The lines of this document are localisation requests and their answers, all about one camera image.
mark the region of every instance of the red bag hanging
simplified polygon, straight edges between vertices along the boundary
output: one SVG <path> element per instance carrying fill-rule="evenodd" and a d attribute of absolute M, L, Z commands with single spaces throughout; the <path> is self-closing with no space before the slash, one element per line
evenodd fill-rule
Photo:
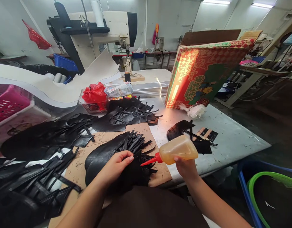
<path fill-rule="evenodd" d="M 44 38 L 41 37 L 33 28 L 31 28 L 23 19 L 23 23 L 28 28 L 29 38 L 35 42 L 38 46 L 38 49 L 47 50 L 52 45 L 49 44 Z"/>

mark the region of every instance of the person's left hand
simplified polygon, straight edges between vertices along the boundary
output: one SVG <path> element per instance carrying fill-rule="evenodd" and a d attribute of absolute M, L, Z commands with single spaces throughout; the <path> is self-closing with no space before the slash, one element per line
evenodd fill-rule
<path fill-rule="evenodd" d="M 133 159 L 133 153 L 128 150 L 115 153 L 95 177 L 96 181 L 103 184 L 104 188 L 109 187 Z"/>

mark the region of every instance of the green basket rim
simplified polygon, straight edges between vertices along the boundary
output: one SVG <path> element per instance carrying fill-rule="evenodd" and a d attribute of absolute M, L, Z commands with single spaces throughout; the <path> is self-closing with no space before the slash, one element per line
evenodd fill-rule
<path fill-rule="evenodd" d="M 265 225 L 266 228 L 270 228 L 269 224 L 266 222 L 266 220 L 264 219 L 263 215 L 261 214 L 258 205 L 256 203 L 256 199 L 255 199 L 255 195 L 254 195 L 254 185 L 256 180 L 261 177 L 261 176 L 270 176 L 270 177 L 282 177 L 284 179 L 287 179 L 288 181 L 292 182 L 292 178 L 282 175 L 280 173 L 274 173 L 274 172 L 259 172 L 257 174 L 255 174 L 248 182 L 247 182 L 247 188 L 248 188 L 248 192 L 250 194 L 251 197 L 251 202 L 255 208 L 255 211 L 257 212 L 257 215 L 259 216 L 259 218 L 261 219 L 261 221 L 263 222 L 263 224 Z"/>

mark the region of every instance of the gray table surface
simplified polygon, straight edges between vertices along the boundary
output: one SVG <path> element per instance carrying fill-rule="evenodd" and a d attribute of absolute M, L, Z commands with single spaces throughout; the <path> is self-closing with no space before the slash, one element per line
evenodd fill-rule
<path fill-rule="evenodd" d="M 181 120 L 191 120 L 184 110 L 165 108 L 165 97 L 142 98 L 141 100 L 144 103 L 147 101 L 149 105 L 154 105 L 153 110 L 159 109 L 157 115 L 163 115 L 159 118 L 158 125 L 150 126 L 158 147 L 168 142 L 166 133 L 169 128 Z M 208 105 L 206 113 L 201 118 L 194 120 L 193 123 L 196 125 L 193 127 L 194 133 L 202 127 L 210 128 L 218 133 L 214 141 L 218 146 L 211 146 L 213 153 L 199 154 L 195 160 L 198 173 L 201 176 L 209 175 L 213 171 L 229 166 L 231 163 L 271 146 L 212 105 Z M 175 164 L 168 165 L 168 169 L 172 181 L 166 183 L 167 187 L 184 182 Z"/>

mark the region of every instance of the brown apron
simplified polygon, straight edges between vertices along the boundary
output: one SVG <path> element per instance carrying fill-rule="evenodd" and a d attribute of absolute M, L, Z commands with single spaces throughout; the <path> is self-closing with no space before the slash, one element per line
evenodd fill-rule
<path fill-rule="evenodd" d="M 201 211 L 167 190 L 135 186 L 103 211 L 98 228 L 209 228 Z"/>

